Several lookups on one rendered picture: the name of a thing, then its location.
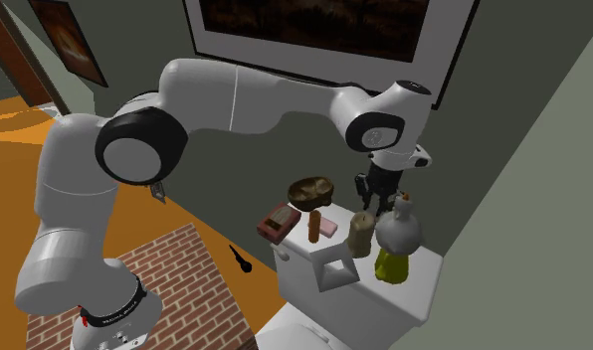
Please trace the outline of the small dark framed wall picture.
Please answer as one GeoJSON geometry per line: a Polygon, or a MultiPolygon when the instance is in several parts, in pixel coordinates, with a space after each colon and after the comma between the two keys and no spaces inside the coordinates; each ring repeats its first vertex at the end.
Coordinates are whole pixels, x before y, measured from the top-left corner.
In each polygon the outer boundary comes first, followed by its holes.
{"type": "Polygon", "coordinates": [[[60,60],[72,74],[101,87],[108,84],[68,2],[28,0],[60,60]]]}

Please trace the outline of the red book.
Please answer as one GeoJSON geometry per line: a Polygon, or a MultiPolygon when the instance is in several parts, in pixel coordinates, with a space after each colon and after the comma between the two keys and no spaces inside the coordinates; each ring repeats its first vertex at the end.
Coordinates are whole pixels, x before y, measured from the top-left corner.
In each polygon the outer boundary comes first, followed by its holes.
{"type": "Polygon", "coordinates": [[[296,226],[300,218],[300,211],[280,202],[257,224],[257,232],[264,239],[278,245],[296,226]]]}

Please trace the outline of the white toilet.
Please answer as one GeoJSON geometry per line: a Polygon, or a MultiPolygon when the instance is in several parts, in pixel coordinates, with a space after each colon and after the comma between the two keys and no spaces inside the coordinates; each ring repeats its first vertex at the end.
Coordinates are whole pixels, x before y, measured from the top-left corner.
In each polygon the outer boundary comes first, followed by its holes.
{"type": "Polygon", "coordinates": [[[331,204],[321,215],[337,225],[331,238],[308,240],[308,216],[273,247],[279,292],[285,305],[256,335],[259,350],[389,350],[431,310],[443,264],[441,256],[419,248],[409,257],[408,278],[390,284],[375,277],[379,245],[353,259],[360,281],[320,292],[310,254],[345,243],[352,212],[331,204]]]}

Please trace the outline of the brown door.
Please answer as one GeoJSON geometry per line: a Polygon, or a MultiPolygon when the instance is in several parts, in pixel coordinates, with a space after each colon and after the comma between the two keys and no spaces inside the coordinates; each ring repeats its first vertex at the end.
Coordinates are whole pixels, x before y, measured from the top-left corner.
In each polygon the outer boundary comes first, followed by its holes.
{"type": "Polygon", "coordinates": [[[62,96],[31,50],[0,0],[0,68],[30,106],[52,102],[61,114],[70,112],[62,96]]]}

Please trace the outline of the black microphone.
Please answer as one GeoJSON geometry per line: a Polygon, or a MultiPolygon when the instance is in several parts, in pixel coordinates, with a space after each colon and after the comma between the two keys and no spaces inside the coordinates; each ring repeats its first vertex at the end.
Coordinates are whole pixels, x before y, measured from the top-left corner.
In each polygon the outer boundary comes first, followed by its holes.
{"type": "Polygon", "coordinates": [[[229,245],[229,248],[235,257],[235,260],[238,262],[241,271],[244,273],[251,272],[253,269],[252,264],[250,262],[248,262],[247,260],[245,260],[232,245],[229,245]]]}

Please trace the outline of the orange brown cylinder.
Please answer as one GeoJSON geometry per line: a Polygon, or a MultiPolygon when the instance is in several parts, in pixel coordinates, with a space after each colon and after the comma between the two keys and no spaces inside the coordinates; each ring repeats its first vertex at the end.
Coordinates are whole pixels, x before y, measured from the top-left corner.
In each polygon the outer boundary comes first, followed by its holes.
{"type": "Polygon", "coordinates": [[[319,241],[320,235],[321,213],[318,210],[313,210],[308,215],[308,240],[316,244],[319,241]]]}

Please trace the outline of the brown wooden bowl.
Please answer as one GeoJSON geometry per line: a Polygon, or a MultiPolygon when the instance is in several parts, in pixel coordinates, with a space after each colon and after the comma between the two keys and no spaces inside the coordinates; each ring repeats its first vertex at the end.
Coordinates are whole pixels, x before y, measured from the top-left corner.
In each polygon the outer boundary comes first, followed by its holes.
{"type": "Polygon", "coordinates": [[[302,212],[311,212],[332,203],[333,183],[326,177],[315,176],[295,181],[289,186],[290,203],[302,212]]]}

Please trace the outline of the grey flask on yellow base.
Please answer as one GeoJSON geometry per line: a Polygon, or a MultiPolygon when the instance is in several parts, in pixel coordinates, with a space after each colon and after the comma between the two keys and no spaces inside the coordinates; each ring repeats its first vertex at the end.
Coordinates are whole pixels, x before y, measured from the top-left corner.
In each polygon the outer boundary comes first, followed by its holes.
{"type": "Polygon", "coordinates": [[[390,284],[404,282],[409,275],[409,256],[422,245],[423,239],[408,193],[395,197],[393,210],[379,218],[375,236],[380,248],[374,264],[375,277],[390,284]]]}

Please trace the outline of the white square frame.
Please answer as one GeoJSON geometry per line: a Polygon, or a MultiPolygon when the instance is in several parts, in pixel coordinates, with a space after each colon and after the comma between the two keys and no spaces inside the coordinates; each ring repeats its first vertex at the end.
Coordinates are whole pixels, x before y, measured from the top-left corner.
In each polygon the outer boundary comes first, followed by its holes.
{"type": "Polygon", "coordinates": [[[352,252],[347,243],[313,252],[310,257],[320,292],[360,281],[352,252]]]}

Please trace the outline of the beige pillar candle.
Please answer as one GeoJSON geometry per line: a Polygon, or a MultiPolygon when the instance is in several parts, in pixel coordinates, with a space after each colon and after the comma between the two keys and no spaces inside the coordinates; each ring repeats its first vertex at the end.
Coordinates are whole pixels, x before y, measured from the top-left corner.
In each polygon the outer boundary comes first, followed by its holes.
{"type": "Polygon", "coordinates": [[[345,241],[354,259],[365,258],[370,254],[375,224],[375,217],[367,212],[355,213],[351,218],[345,241]]]}

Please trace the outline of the large framed wall picture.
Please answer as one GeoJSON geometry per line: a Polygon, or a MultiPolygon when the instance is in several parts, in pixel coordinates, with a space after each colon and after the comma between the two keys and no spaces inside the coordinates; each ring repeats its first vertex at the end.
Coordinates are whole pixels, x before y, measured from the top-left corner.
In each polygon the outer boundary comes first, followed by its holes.
{"type": "Polygon", "coordinates": [[[182,0],[197,55],[330,87],[393,80],[441,103],[480,0],[182,0]]]}

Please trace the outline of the brick patterned robot stand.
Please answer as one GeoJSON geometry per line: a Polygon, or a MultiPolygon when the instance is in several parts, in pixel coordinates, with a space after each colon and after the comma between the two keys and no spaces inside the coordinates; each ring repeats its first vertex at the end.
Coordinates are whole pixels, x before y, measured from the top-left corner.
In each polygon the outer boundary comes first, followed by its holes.
{"type": "Polygon", "coordinates": [[[101,236],[37,235],[14,297],[42,319],[30,324],[30,350],[259,350],[192,225],[118,259],[101,253],[101,236]]]}

